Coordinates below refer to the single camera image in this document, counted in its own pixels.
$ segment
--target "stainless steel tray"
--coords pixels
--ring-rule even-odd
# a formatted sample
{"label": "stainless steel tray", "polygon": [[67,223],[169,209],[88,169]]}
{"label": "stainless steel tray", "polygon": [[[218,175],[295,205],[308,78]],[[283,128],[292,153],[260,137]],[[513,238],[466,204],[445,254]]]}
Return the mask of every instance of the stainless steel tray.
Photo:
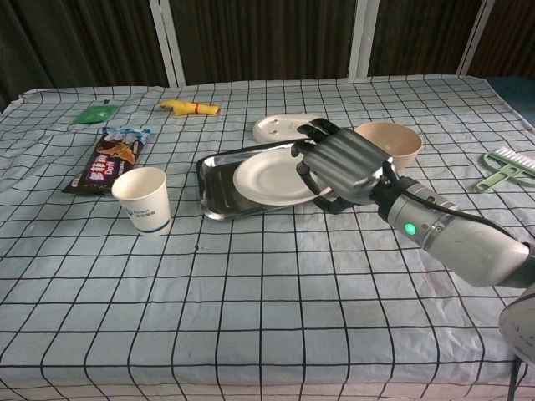
{"label": "stainless steel tray", "polygon": [[293,140],[252,146],[210,155],[197,161],[197,178],[204,214],[214,220],[254,215],[286,206],[269,206],[253,202],[236,190],[232,180],[237,167],[251,156],[277,148],[289,148]]}

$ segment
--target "yellow toy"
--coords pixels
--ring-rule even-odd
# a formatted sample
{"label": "yellow toy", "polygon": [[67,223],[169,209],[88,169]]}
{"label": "yellow toy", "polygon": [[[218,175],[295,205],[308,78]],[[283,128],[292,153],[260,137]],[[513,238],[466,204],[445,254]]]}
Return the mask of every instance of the yellow toy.
{"label": "yellow toy", "polygon": [[173,108],[173,113],[175,115],[186,115],[186,114],[211,114],[216,115],[221,113],[221,109],[218,106],[208,105],[208,104],[199,104],[199,103],[189,103],[182,100],[166,100],[165,102],[160,103],[160,107],[163,109]]}

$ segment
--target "white dish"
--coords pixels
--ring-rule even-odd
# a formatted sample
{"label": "white dish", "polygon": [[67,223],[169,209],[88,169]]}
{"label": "white dish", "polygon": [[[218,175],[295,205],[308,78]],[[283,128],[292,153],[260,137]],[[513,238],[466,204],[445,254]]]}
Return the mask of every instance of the white dish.
{"label": "white dish", "polygon": [[283,140],[301,140],[307,138],[307,135],[300,134],[298,127],[317,118],[318,116],[313,114],[269,115],[257,121],[252,127],[252,136],[263,144]]}
{"label": "white dish", "polygon": [[[311,201],[313,194],[295,170],[302,155],[292,157],[291,148],[262,152],[241,163],[234,172],[237,191],[253,202],[271,206],[291,206]],[[325,183],[313,176],[321,190],[330,192]]]}

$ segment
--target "cleaning brush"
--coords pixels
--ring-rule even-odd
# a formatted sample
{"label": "cleaning brush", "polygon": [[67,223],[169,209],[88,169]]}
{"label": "cleaning brush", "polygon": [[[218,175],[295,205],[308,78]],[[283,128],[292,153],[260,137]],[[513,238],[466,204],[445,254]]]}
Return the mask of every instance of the cleaning brush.
{"label": "cleaning brush", "polygon": [[[505,163],[505,165],[496,165],[496,160]],[[516,182],[519,185],[535,187],[535,160],[529,157],[502,147],[485,153],[483,162],[489,169],[496,172],[476,184],[477,192],[492,192],[492,189],[506,180]]]}

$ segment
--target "brush handle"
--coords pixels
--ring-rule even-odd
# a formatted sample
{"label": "brush handle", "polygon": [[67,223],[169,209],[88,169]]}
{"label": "brush handle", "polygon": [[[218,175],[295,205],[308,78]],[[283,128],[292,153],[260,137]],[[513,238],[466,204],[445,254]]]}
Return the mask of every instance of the brush handle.
{"label": "brush handle", "polygon": [[504,165],[496,173],[487,177],[485,180],[476,184],[476,190],[480,194],[488,194],[492,192],[494,188],[499,186],[502,182],[508,179],[520,175],[523,172],[522,169],[515,167],[514,165]]}

